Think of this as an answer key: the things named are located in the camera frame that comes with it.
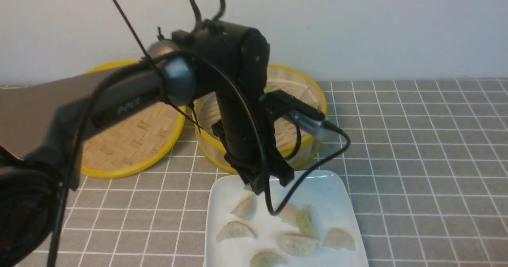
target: black wire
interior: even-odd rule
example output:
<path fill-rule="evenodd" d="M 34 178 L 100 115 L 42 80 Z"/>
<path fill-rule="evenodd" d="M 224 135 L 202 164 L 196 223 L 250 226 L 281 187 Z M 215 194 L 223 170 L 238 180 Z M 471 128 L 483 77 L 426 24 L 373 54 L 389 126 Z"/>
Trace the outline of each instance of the black wire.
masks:
<path fill-rule="evenodd" d="M 292 149 L 291 153 L 284 158 L 286 161 L 291 160 L 293 157 L 295 157 L 298 151 L 300 151 L 300 147 L 302 145 L 302 133 L 300 131 L 300 126 L 292 114 L 288 113 L 287 115 L 290 117 L 291 122 L 296 128 L 296 143 L 294 144 L 294 148 Z"/>

